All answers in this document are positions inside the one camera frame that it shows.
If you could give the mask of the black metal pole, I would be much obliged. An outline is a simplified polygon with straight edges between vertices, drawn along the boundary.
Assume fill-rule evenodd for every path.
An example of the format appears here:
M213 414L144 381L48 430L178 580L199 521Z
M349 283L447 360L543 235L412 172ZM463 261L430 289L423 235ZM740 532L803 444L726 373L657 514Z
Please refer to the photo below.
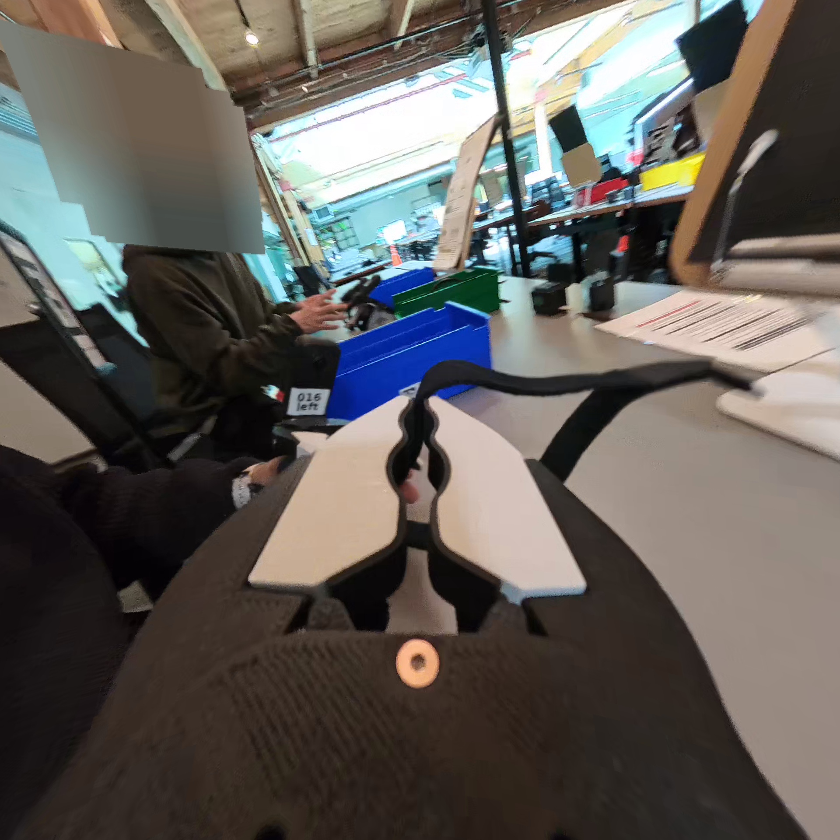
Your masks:
M513 243L508 239L511 252L511 267L519 275L531 278L531 263L528 252L528 227L522 209L521 184L518 175L515 150L512 142L510 110L505 71L502 62L501 32L498 24L497 2L482 1L482 22L486 31L486 42L490 56L491 74L497 98L498 125L507 165L507 177L511 191L513 223L517 233L518 257L513 255Z

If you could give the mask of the red bin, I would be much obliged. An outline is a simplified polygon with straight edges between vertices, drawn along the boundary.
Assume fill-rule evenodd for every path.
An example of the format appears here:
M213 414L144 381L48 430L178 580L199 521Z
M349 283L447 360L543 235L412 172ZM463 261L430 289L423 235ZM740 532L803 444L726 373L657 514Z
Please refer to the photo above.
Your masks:
M590 207L592 205L608 202L608 197L615 193L621 193L629 186L626 177L616 177L607 181L595 184L582 185L575 191L574 206L578 208Z

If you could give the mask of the brown cardboard board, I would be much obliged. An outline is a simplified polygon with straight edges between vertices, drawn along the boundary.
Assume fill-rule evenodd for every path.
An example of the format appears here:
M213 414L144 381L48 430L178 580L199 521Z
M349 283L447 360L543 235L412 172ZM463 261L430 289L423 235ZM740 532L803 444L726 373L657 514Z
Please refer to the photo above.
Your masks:
M498 123L499 116L494 114L465 138L458 151L432 265L438 275L458 272L465 267L476 218L476 185Z

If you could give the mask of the black framed floor sign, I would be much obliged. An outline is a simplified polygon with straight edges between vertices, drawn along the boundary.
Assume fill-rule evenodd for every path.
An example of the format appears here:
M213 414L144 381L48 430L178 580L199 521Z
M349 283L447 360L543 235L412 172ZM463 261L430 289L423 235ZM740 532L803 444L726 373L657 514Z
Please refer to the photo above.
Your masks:
M87 366L95 380L110 377L116 366L102 354L25 236L4 221L1 222L1 247L34 298L28 308L47 321L72 355Z

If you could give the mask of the blue bin with sticker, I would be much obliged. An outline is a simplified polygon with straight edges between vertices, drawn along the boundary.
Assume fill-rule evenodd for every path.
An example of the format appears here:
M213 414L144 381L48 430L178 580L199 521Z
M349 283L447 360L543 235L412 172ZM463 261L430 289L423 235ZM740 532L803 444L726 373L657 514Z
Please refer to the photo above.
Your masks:
M444 361L491 367L490 315L449 302L339 343L327 418L352 421L397 396L413 396Z

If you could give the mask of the person's left forearm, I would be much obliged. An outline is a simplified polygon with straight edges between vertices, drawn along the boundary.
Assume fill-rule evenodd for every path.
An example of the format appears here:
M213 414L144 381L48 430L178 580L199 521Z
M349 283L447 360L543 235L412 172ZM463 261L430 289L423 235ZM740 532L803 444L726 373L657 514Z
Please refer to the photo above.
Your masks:
M236 510L252 458L141 474L1 452L1 837L89 730L131 640L119 592L176 574Z

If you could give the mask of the person's left hand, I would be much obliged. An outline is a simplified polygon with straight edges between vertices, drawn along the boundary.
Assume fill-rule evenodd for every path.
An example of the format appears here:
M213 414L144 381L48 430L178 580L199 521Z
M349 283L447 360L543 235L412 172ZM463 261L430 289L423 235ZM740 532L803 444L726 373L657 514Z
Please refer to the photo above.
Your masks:
M290 456L277 456L271 460L257 463L247 467L253 476L253 481L261 485L261 488L268 487L279 476L280 472L289 466L291 463ZM420 493L419 489L413 483L412 471L409 471L408 478L400 485L400 493L408 505L418 502Z

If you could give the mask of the small yellow bin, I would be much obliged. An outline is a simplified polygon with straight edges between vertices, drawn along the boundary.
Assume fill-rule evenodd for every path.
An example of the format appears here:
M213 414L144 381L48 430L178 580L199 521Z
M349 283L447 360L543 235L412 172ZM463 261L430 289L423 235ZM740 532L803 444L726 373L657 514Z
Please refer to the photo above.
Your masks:
M669 186L693 186L705 157L705 152L698 152L642 171L639 176L640 188L644 193L649 193Z

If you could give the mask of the green storage bin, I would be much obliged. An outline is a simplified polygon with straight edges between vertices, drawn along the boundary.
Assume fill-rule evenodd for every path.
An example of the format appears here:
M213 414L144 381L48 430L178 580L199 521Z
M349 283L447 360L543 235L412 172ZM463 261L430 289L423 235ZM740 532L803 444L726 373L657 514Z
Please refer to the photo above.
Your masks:
M439 310L448 302L493 314L501 309L499 278L496 269L469 268L400 291L393 298L395 317L403 319L430 308Z

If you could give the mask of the printed paper sheets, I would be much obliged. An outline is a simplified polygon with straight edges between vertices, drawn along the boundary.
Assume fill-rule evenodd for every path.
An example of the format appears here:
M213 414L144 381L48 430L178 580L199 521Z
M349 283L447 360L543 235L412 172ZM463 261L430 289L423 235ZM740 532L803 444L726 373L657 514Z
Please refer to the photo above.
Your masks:
M766 295L678 292L597 325L617 337L769 374L838 349L838 306Z

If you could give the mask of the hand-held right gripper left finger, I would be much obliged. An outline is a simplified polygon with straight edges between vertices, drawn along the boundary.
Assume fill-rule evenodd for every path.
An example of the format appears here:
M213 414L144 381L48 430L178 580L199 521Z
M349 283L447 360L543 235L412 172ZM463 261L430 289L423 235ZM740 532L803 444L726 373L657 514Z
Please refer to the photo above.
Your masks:
M391 467L408 407L393 398L316 449L249 574L252 587L326 592L400 551L406 502Z

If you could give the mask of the plain blue bin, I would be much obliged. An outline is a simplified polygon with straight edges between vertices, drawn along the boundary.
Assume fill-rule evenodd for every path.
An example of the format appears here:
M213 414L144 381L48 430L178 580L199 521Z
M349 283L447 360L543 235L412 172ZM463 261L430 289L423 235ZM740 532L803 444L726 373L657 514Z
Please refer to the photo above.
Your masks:
M369 293L369 299L394 311L397 294L413 290L436 280L436 274L430 265L413 261L398 267L392 267L377 275L379 283Z

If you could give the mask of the black device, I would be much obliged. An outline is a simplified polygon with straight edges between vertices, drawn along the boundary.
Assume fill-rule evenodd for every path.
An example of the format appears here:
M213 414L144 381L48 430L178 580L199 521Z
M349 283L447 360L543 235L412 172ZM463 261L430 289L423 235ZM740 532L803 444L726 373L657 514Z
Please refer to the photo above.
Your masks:
M535 285L531 289L533 313L544 318L565 314L568 310L567 290L569 285L565 281L550 280Z
M609 318L615 307L615 282L608 270L586 276L582 283L583 312L597 318Z

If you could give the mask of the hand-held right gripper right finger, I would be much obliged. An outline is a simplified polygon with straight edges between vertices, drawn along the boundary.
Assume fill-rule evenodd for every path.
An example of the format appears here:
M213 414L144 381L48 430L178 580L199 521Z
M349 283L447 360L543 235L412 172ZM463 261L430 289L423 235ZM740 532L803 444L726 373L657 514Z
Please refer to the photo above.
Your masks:
M430 513L433 546L483 574L509 602L582 595L586 582L522 454L441 398L430 398L428 456L440 457Z

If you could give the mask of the white stand base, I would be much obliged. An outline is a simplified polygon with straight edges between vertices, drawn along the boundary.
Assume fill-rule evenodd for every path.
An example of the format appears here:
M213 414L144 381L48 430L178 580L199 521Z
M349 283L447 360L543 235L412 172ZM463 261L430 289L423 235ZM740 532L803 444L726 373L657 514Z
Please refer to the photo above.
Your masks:
M839 460L839 357L822 353L730 391L718 411L819 455Z

